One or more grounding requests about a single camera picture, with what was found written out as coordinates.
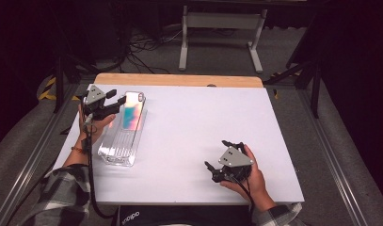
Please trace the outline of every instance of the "transparent box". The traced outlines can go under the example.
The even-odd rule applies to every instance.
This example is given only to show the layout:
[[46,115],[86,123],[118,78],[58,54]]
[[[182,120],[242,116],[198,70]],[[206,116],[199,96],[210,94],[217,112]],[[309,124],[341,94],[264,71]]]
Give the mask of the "transparent box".
[[103,158],[106,164],[123,167],[133,166],[147,112],[148,110],[143,106],[135,130],[124,129],[124,106],[120,107],[120,113],[113,120],[113,123],[106,126],[103,141],[98,150],[98,155]]

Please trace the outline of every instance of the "table leg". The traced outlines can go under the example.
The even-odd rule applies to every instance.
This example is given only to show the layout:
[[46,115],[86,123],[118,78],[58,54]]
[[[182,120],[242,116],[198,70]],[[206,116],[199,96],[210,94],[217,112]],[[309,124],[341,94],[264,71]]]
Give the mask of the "table leg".
[[261,13],[261,16],[259,18],[259,21],[256,24],[255,38],[253,39],[253,41],[250,41],[248,43],[248,48],[249,48],[250,56],[252,57],[253,66],[255,67],[256,73],[262,73],[263,72],[262,63],[259,60],[259,56],[258,56],[258,53],[256,51],[256,47],[258,46],[259,37],[262,34],[264,20],[266,18],[266,15],[267,15],[267,9],[262,10],[262,13]]
[[183,9],[183,43],[182,51],[180,52],[179,70],[185,71],[187,66],[187,53],[188,53],[188,39],[187,39],[187,6]]
[[318,119],[318,96],[320,91],[321,69],[319,64],[315,65],[315,74],[311,89],[311,111],[316,119]]

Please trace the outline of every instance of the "cable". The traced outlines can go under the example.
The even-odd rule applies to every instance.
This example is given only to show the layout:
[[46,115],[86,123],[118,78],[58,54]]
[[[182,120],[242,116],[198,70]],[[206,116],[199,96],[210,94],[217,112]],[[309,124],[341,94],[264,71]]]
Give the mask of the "cable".
[[107,72],[110,72],[116,68],[118,68],[120,66],[120,64],[122,64],[124,62],[124,59],[125,57],[123,56],[118,56],[118,62],[116,62],[115,64],[113,65],[110,65],[110,66],[107,66],[105,68],[96,68],[94,66],[90,66],[92,67],[92,69],[90,67],[84,67],[84,65],[82,64],[79,64],[79,66],[83,67],[85,70],[82,70],[82,69],[77,69],[80,73],[82,74],[98,74],[98,73],[107,73]]
[[83,114],[83,117],[82,117],[83,124],[84,124],[83,129],[84,129],[84,132],[86,133],[86,139],[82,140],[82,146],[85,146],[83,147],[83,149],[88,153],[88,179],[90,183],[90,200],[91,200],[92,207],[94,208],[98,216],[100,216],[101,218],[113,218],[115,214],[112,214],[112,215],[104,214],[98,207],[97,201],[95,200],[94,172],[92,168],[92,134],[93,134],[92,127],[93,125],[91,124],[89,130],[88,130],[88,127],[85,125],[86,118],[85,118],[85,108],[84,108],[84,101],[83,101],[85,97],[86,97],[86,94],[84,94],[81,99],[80,107],[81,107],[81,112]]
[[164,69],[164,68],[155,68],[155,67],[147,66],[147,65],[146,65],[140,58],[138,58],[138,57],[137,57],[136,55],[134,55],[133,53],[130,53],[130,55],[131,55],[133,58],[137,59],[139,62],[141,62],[142,65],[140,65],[140,64],[138,64],[138,63],[136,63],[136,62],[134,62],[132,59],[130,59],[129,57],[127,57],[127,59],[129,60],[129,62],[132,63],[133,65],[135,65],[137,68],[138,68],[138,66],[139,66],[139,67],[144,67],[144,68],[148,69],[148,71],[150,71],[150,73],[155,73],[152,69],[156,69],[156,70],[162,70],[162,71],[164,71],[164,72],[170,74],[170,72],[169,72],[168,70]]
[[123,69],[121,68],[121,65],[118,66],[119,73],[124,73]]
[[146,36],[143,36],[141,34],[135,34],[134,36],[141,37],[142,39],[132,39],[130,41],[130,46],[137,49],[136,51],[132,51],[133,53],[139,53],[143,50],[153,51],[153,50],[159,48],[160,46],[162,46],[163,44],[175,40],[176,37],[180,35],[180,33],[182,33],[182,30],[177,31],[177,33],[175,35],[173,35],[169,38],[162,36],[158,40],[148,39]]
[[239,182],[233,175],[231,175],[231,178],[244,190],[244,192],[247,194],[247,196],[250,199],[250,208],[249,208],[249,217],[250,221],[252,222],[253,219],[253,210],[255,209],[255,201],[253,200],[252,196],[250,195],[250,191],[247,190],[241,182]]

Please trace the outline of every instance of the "flannel shirt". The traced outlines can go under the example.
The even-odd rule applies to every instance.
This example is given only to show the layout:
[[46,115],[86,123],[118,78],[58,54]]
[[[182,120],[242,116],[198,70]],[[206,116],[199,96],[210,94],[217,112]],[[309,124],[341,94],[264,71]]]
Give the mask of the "flannel shirt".
[[[88,166],[74,164],[48,173],[41,182],[40,198],[20,225],[87,225],[90,185]],[[300,203],[278,205],[255,213],[257,225],[305,225],[296,216]]]

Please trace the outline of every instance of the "gray carpet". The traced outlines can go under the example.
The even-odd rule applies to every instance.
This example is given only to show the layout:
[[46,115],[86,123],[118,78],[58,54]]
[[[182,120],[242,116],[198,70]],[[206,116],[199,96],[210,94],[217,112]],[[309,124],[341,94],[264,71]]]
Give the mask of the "gray carpet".
[[[285,63],[304,33],[304,29],[265,29],[258,45],[258,54],[263,64],[266,80],[272,73],[285,71]],[[237,31],[230,37],[224,37],[212,31],[198,31],[192,34],[189,43],[188,63],[185,72],[177,70],[181,42],[178,37],[153,51],[136,54],[143,62],[156,68],[164,68],[170,73],[218,74],[256,76],[249,57],[246,43],[251,33]],[[109,65],[106,60],[99,67]],[[126,60],[122,64],[126,73],[150,73],[145,68],[137,68]],[[153,69],[155,73],[165,73]],[[83,80],[77,92],[81,93],[92,81]],[[310,225],[357,225],[350,217],[342,192],[327,164],[320,138],[316,135],[300,98],[300,91],[289,86],[276,86],[278,98],[272,88],[268,93],[279,121],[296,174],[301,185],[305,202],[299,217]],[[42,133],[52,117],[55,102],[42,100],[27,114],[0,143],[0,206],[3,204],[17,175],[37,146]],[[58,155],[66,138],[59,132],[72,125],[77,102],[71,101],[60,118],[48,142],[48,148],[39,162],[29,187],[48,168]],[[383,225],[383,198],[372,177],[362,163],[350,136],[333,106],[324,85],[321,87],[319,102],[319,122],[326,131],[327,138],[350,184],[357,203],[365,217],[367,225]],[[27,213],[38,197],[37,189],[26,200],[10,225],[15,225]],[[115,207],[101,206],[106,213],[112,213]],[[99,218],[90,207],[89,225],[109,225],[110,220]]]

